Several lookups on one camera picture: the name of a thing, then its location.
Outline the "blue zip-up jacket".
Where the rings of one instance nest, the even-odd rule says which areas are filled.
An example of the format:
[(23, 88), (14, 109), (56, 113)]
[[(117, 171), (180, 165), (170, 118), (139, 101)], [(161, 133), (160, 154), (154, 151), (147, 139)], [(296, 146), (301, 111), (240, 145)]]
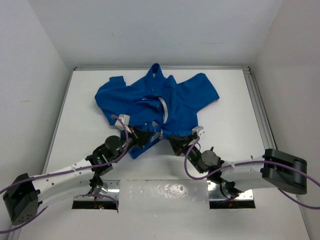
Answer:
[(113, 115), (127, 115), (131, 126), (167, 139), (191, 135), (198, 126), (198, 112), (220, 96), (204, 73), (177, 83), (155, 63), (131, 85), (122, 76), (110, 77), (94, 98), (111, 126), (116, 123)]

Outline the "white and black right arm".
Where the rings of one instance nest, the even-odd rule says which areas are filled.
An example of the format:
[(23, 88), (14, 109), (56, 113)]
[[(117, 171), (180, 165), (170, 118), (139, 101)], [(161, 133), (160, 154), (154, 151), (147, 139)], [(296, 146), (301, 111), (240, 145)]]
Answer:
[(262, 156), (232, 163), (222, 160), (212, 148), (201, 152), (196, 147), (200, 138), (195, 133), (167, 139), (176, 156), (184, 155), (185, 164), (190, 163), (205, 179), (224, 186), (227, 196), (266, 188), (295, 195), (307, 193), (307, 162), (300, 157), (269, 148)]

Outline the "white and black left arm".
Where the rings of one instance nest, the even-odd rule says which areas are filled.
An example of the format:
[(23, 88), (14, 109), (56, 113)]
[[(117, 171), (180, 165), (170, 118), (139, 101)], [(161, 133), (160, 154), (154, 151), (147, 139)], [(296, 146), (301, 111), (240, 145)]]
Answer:
[(29, 176), (23, 173), (13, 183), (1, 190), (2, 199), (14, 226), (34, 218), (39, 209), (44, 210), (62, 199), (86, 195), (102, 185), (101, 176), (110, 172), (132, 148), (144, 148), (153, 133), (129, 126), (121, 136), (112, 135), (92, 154), (60, 170)]

